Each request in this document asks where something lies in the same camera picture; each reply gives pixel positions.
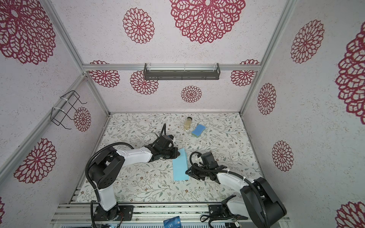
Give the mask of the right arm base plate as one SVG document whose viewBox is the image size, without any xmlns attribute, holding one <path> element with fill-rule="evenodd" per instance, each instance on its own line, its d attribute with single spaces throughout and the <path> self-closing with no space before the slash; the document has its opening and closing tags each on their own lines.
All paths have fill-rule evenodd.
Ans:
<svg viewBox="0 0 365 228">
<path fill-rule="evenodd" d="M 248 217 L 241 216 L 238 214 L 231 213 L 228 209 L 227 205 L 223 204 L 215 204 L 215 205 L 209 205 L 209 215 L 213 218 L 225 218 L 236 216 L 238 220 L 248 220 Z"/>
</svg>

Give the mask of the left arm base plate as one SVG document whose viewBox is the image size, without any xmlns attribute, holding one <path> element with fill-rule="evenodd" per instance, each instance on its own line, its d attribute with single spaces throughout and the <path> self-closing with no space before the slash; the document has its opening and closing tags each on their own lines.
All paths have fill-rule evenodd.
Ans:
<svg viewBox="0 0 365 228">
<path fill-rule="evenodd" d="M 131 221 L 133 212 L 133 205 L 116 205 L 109 211 L 97 206 L 93 219 L 94 221 Z"/>
</svg>

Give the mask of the light blue paper sheet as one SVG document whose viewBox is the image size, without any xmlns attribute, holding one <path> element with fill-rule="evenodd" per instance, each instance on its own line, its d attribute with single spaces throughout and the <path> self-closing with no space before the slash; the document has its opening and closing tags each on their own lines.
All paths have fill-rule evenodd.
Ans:
<svg viewBox="0 0 365 228">
<path fill-rule="evenodd" d="M 185 174 L 188 170 L 188 159 L 185 149 L 179 149 L 180 155 L 173 159 L 173 178 L 174 181 L 188 181 L 190 177 Z"/>
</svg>

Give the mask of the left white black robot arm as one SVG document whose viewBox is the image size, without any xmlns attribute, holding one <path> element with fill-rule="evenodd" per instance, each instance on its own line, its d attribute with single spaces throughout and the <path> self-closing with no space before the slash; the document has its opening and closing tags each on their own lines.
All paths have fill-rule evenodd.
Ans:
<svg viewBox="0 0 365 228">
<path fill-rule="evenodd" d="M 97 203 L 104 211 L 117 205 L 113 184 L 125 166 L 158 160 L 173 160 L 180 156 L 172 135 L 159 136 L 153 143 L 133 148 L 125 142 L 116 142 L 97 151 L 85 167 L 86 179 L 91 184 Z"/>
</svg>

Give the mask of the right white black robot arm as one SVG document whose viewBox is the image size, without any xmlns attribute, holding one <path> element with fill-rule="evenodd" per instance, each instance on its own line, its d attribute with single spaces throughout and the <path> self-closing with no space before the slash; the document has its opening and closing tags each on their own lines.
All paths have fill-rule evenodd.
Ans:
<svg viewBox="0 0 365 228">
<path fill-rule="evenodd" d="M 268 181 L 262 177 L 250 179 L 235 173 L 227 166 L 219 165 L 212 153 L 193 152 L 189 156 L 191 167 L 188 176 L 217 184 L 236 191 L 235 195 L 224 199 L 219 210 L 207 215 L 208 224 L 216 220 L 250 219 L 258 228 L 270 228 L 287 215 L 287 210 Z"/>
</svg>

